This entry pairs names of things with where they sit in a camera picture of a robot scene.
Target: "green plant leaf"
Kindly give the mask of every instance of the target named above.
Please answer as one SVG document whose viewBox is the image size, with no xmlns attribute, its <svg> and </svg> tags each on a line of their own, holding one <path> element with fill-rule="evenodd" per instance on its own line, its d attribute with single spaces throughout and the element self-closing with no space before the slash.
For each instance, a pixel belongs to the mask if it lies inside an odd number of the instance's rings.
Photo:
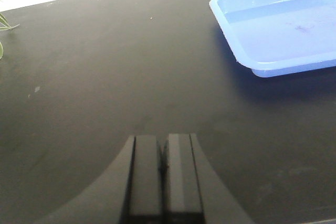
<svg viewBox="0 0 336 224">
<path fill-rule="evenodd" d="M 2 23 L 4 26 L 10 27 L 9 23 L 7 22 L 6 17 L 0 13 L 0 23 Z"/>
<path fill-rule="evenodd" d="M 2 58 L 3 54 L 4 54 L 4 48 L 2 47 L 2 44 L 0 42 L 0 59 Z"/>
<path fill-rule="evenodd" d="M 6 30 L 12 30 L 15 27 L 18 27 L 20 24 L 17 24 L 16 26 L 2 26 L 0 27 L 0 31 L 6 31 Z"/>
</svg>

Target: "black table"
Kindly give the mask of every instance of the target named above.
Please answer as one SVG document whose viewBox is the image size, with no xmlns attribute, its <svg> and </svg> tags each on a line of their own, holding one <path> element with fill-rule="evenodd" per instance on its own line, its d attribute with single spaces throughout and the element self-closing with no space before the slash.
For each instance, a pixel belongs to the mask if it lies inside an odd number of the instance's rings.
<svg viewBox="0 0 336 224">
<path fill-rule="evenodd" d="M 5 12 L 0 222 L 74 198 L 131 134 L 197 133 L 257 223 L 336 215 L 336 69 L 262 79 L 209 0 L 59 0 Z"/>
</svg>

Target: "table surface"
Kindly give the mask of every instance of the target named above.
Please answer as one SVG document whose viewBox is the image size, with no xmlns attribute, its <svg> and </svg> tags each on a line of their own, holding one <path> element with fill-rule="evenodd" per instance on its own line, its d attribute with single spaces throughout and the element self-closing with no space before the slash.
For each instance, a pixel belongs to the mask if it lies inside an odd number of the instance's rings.
<svg viewBox="0 0 336 224">
<path fill-rule="evenodd" d="M 209 0 L 59 0 L 5 13 L 0 222 L 90 185 L 131 134 L 197 133 L 257 223 L 336 215 L 336 68 L 262 79 Z"/>
</svg>

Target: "plastic tray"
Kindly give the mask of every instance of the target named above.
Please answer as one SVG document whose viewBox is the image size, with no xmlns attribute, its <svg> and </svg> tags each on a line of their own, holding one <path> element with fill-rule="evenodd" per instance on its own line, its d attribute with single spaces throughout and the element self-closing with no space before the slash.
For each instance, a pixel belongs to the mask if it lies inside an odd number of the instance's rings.
<svg viewBox="0 0 336 224">
<path fill-rule="evenodd" d="M 260 77 L 336 66 L 336 0 L 211 0 L 237 61 Z"/>
</svg>

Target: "black plastic part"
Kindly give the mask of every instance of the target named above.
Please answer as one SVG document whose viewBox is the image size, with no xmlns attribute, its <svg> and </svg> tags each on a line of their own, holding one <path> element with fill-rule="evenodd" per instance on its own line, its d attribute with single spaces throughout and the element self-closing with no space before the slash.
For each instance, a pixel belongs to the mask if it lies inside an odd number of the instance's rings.
<svg viewBox="0 0 336 224">
<path fill-rule="evenodd" d="M 126 221 L 134 136 L 89 187 L 35 224 L 121 224 Z"/>
<path fill-rule="evenodd" d="M 212 169 L 196 134 L 191 134 L 190 140 L 206 224 L 254 224 Z"/>
<path fill-rule="evenodd" d="M 131 184 L 129 224 L 162 221 L 161 155 L 155 136 L 137 136 Z"/>
<path fill-rule="evenodd" d="M 165 157 L 167 223 L 204 223 L 189 135 L 170 134 Z"/>
</svg>

